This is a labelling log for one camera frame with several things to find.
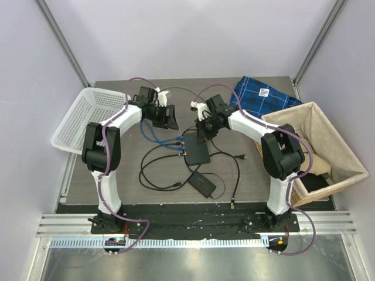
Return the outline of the black network switch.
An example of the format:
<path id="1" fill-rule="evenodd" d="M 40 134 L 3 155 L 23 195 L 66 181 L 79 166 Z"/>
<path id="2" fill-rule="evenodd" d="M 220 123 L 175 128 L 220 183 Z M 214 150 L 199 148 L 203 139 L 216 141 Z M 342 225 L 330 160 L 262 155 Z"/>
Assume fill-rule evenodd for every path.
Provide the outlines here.
<path id="1" fill-rule="evenodd" d="M 188 167 L 210 163 L 210 153 L 207 143 L 197 132 L 183 134 L 185 144 L 185 159 Z"/>

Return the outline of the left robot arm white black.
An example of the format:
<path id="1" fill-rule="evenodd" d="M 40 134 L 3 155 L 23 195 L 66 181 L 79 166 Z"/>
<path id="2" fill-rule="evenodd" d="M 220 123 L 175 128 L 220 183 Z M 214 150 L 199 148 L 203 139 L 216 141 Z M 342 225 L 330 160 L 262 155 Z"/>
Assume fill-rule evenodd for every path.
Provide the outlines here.
<path id="1" fill-rule="evenodd" d="M 121 161 L 121 137 L 144 119 L 156 128 L 177 131 L 175 106 L 168 103 L 170 96 L 168 90 L 141 87 L 134 98 L 125 97 L 124 105 L 113 116 L 86 126 L 81 158 L 96 182 L 98 209 L 108 214 L 104 226 L 113 234 L 121 232 L 125 225 L 124 218 L 119 215 L 122 202 L 116 176 Z"/>

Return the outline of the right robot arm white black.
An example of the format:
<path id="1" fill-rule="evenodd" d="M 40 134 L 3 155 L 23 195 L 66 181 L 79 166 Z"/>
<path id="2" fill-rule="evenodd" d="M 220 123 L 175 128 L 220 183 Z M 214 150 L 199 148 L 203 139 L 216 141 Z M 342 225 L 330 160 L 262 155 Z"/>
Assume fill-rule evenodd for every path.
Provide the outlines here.
<path id="1" fill-rule="evenodd" d="M 280 230 L 291 209 L 291 187 L 298 178 L 304 153 L 291 125 L 276 126 L 245 112 L 241 106 L 228 106 L 219 94 L 206 102 L 192 101 L 190 109 L 197 112 L 195 124 L 202 137 L 210 141 L 222 128 L 242 133 L 261 145 L 263 165 L 270 175 L 265 226 Z"/>

